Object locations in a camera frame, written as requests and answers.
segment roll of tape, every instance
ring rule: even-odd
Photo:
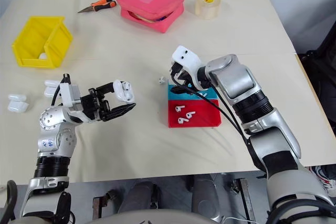
[[[217,17],[221,0],[196,0],[195,14],[202,19]]]

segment yellow plastic bin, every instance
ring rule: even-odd
[[[20,67],[57,68],[72,41],[64,17],[30,17],[12,48]],[[39,59],[45,52],[46,59]]]

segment pink zippered case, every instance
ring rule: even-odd
[[[184,0],[117,0],[121,16],[162,33],[183,13]]]

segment orange handle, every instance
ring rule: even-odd
[[[116,1],[112,1],[112,2],[108,2],[106,4],[103,4],[103,5],[96,5],[93,7],[93,10],[95,12],[99,11],[99,10],[102,10],[102,9],[108,9],[108,8],[112,8],[112,7],[115,7],[117,5]]]
[[[103,4],[106,4],[106,3],[111,2],[111,1],[112,0],[98,0],[95,3],[92,3],[91,6],[103,5]]]

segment white tabletop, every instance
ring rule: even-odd
[[[253,72],[302,148],[303,165],[336,163],[336,141],[296,59],[295,50],[269,0],[222,0],[219,17],[201,20],[195,0],[165,34],[121,18],[120,7],[76,12],[97,0],[13,0],[0,19],[0,184],[26,184],[33,176],[40,113],[51,100],[44,80],[69,73],[82,95],[121,79],[131,82],[136,107],[109,122],[77,128],[71,182],[256,169],[233,127],[170,129],[167,86],[171,55],[178,45],[207,62],[236,54]],[[58,69],[21,68],[11,44],[29,16],[65,16],[73,34]],[[23,114],[7,111],[9,93],[28,96]]]

